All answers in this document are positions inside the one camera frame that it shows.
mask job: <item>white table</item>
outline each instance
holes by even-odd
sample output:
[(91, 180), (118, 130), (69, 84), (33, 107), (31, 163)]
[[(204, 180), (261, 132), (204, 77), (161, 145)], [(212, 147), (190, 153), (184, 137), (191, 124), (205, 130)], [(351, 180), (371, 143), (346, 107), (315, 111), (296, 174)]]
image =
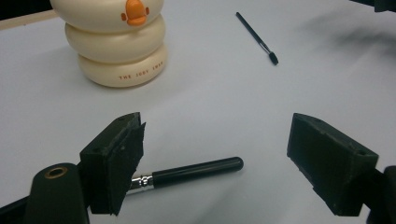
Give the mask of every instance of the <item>white table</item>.
[[(235, 17), (239, 11), (278, 59)], [(286, 156), (292, 114), (330, 123), (396, 164), (396, 14), (347, 0), (166, 1), (169, 62), (150, 83), (98, 86), (64, 22), (0, 31), (0, 206), (78, 153), (113, 119), (147, 123), (138, 173), (239, 156), (242, 171), (125, 199), (100, 223), (362, 224), (335, 217)]]

